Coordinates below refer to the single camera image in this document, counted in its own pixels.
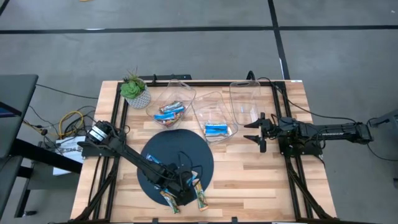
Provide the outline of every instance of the potted plant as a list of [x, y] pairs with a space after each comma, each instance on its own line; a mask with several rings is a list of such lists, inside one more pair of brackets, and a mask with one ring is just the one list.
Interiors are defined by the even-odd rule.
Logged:
[[150, 93], [145, 82], [136, 74], [129, 72], [129, 76], [123, 78], [120, 94], [135, 109], [142, 109], [150, 103]]

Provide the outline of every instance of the clear plastic bowl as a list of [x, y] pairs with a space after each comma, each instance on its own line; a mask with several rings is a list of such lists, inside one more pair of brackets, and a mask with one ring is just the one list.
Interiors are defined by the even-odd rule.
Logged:
[[253, 80], [233, 82], [229, 85], [231, 110], [236, 122], [240, 125], [257, 121], [260, 112], [260, 83]]
[[[207, 143], [220, 142], [232, 137], [238, 132], [238, 125], [234, 123], [229, 111], [227, 110], [221, 93], [212, 92], [195, 98], [192, 102], [192, 108]], [[206, 137], [206, 123], [227, 124], [229, 127], [229, 136]]]
[[[166, 90], [163, 91], [163, 93], [161, 93], [159, 97], [147, 107], [146, 112], [148, 116], [154, 119], [155, 114], [161, 114], [161, 112], [159, 111], [160, 107], [173, 103], [174, 101], [181, 101], [182, 105], [184, 105], [185, 107], [184, 114], [186, 114], [196, 94], [196, 90], [194, 90], [187, 84], [176, 79], [170, 80]], [[178, 121], [170, 126], [164, 126], [160, 121], [157, 121], [156, 119], [154, 119], [154, 121], [167, 129], [176, 129], [181, 123], [184, 114], [180, 117], [180, 119], [178, 119]]]

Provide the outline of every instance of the white plant pot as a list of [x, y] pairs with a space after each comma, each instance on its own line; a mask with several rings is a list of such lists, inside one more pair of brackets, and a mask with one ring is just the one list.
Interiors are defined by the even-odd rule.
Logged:
[[127, 102], [135, 109], [143, 109], [150, 103], [150, 93], [148, 87], [145, 86], [145, 90], [134, 99], [127, 99]]

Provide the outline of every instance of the black floor line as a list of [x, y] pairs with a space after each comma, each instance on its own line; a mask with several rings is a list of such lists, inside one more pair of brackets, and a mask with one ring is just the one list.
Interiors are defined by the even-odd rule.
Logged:
[[269, 12], [271, 14], [272, 26], [274, 28], [276, 47], [277, 47], [277, 50], [278, 50], [278, 56], [279, 56], [279, 60], [280, 60], [280, 67], [281, 67], [281, 70], [282, 70], [282, 78], [284, 80], [290, 80], [290, 74], [289, 74], [289, 69], [287, 68], [284, 45], [282, 43], [282, 37], [280, 36], [278, 19], [276, 17], [274, 1], [273, 0], [268, 0], [268, 6], [269, 6]]
[[398, 29], [398, 25], [368, 26], [280, 26], [279, 30], [386, 30]]
[[4, 10], [6, 9], [7, 4], [8, 4], [9, 1], [10, 0], [4, 0], [4, 2], [2, 3], [2, 5], [0, 7], [0, 16], [1, 16], [2, 12], [4, 12]]
[[202, 27], [148, 27], [111, 29], [47, 29], [47, 30], [0, 30], [0, 34], [109, 34], [141, 32], [199, 32], [199, 31], [262, 31], [271, 26], [202, 26]]

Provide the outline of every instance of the black desk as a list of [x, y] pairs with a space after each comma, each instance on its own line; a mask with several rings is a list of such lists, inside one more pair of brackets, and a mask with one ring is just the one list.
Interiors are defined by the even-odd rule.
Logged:
[[[16, 138], [37, 79], [37, 75], [0, 75], [0, 101], [22, 112], [22, 116], [0, 118], [0, 218], [16, 177], [29, 179], [33, 173], [31, 167], [21, 166], [24, 157], [78, 174], [81, 171], [79, 162]], [[25, 185], [15, 217], [23, 215], [29, 192]]]

